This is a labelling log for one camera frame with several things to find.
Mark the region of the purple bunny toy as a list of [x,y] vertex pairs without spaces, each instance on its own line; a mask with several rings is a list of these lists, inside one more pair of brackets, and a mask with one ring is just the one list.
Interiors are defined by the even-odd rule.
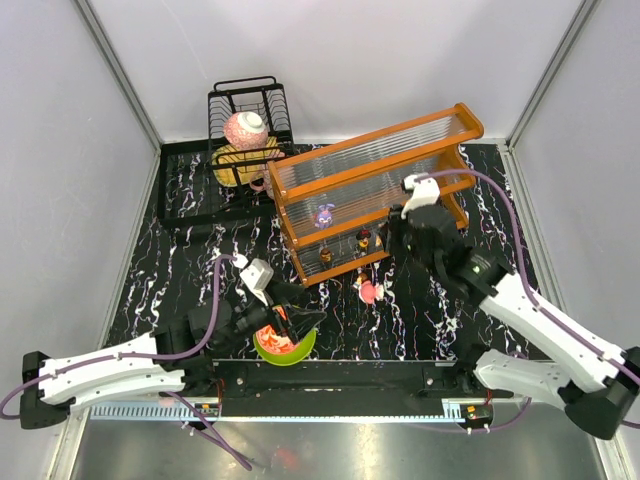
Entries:
[[319,205],[314,217],[314,226],[319,230],[329,228],[333,222],[333,209],[335,205],[327,203]]

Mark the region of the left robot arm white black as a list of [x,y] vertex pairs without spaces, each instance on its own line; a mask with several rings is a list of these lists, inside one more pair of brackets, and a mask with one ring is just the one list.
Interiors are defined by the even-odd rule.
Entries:
[[89,354],[54,359],[24,355],[18,421],[24,430],[68,419],[75,409],[129,396],[175,392],[205,397],[216,389],[213,363],[265,327],[300,345],[326,317],[292,304],[298,288],[279,284],[278,298],[232,306],[209,298],[153,332]]

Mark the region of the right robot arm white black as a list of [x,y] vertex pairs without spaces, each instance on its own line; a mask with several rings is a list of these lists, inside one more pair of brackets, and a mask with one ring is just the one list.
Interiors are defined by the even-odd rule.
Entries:
[[455,298],[533,342],[552,365],[472,347],[458,365],[491,390],[562,410],[583,432],[610,440],[639,396],[639,349],[623,349],[582,327],[532,291],[500,256],[469,244],[444,207],[391,208],[382,244],[428,271]]

